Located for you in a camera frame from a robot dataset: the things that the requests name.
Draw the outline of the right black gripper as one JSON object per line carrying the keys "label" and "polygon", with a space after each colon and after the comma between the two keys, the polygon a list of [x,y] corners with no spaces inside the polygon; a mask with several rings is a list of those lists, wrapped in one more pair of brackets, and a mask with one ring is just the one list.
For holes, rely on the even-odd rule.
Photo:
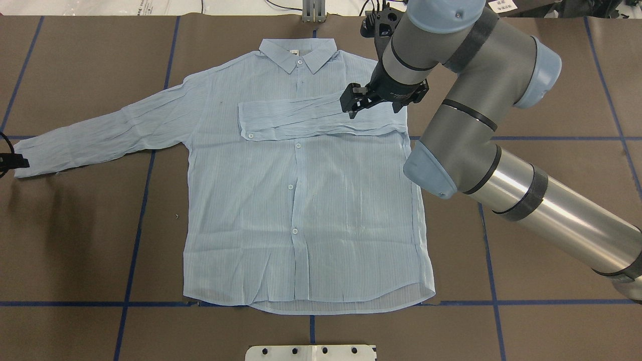
{"label": "right black gripper", "polygon": [[384,102],[392,103],[393,112],[397,114],[411,103],[422,101],[428,91],[426,79],[420,84],[406,85],[389,78],[377,78],[367,86],[347,84],[340,96],[340,106],[350,119],[355,119],[358,112]]}

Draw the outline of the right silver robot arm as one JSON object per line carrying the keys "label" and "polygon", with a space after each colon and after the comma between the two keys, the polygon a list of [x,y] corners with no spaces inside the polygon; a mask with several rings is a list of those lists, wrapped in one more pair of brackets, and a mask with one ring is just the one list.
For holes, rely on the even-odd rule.
{"label": "right silver robot arm", "polygon": [[390,103],[395,113],[426,96],[438,66],[456,75],[403,166],[441,199],[468,195],[508,222],[551,242],[640,303],[640,228],[573,191],[493,142],[512,109],[536,105],[560,76],[562,60],[484,1],[409,1],[363,22],[378,62],[366,85],[340,96],[351,118]]}

